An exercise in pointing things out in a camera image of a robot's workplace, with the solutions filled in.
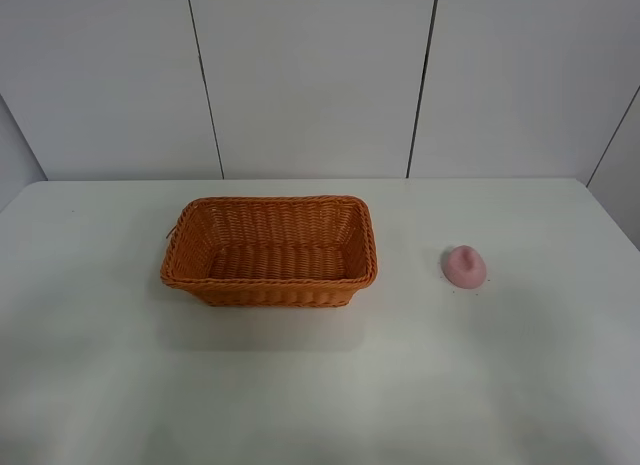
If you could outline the pink peach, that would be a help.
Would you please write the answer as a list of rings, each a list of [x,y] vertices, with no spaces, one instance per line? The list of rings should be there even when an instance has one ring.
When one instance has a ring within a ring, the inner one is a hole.
[[[487,267],[483,258],[468,245],[448,250],[441,259],[441,269],[444,277],[461,289],[477,289],[487,279]]]

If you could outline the orange wicker basket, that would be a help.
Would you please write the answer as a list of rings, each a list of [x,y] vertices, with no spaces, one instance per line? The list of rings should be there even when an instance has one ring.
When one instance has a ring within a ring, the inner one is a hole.
[[[209,197],[183,209],[160,277],[210,306],[331,308],[377,271],[369,209],[357,197]]]

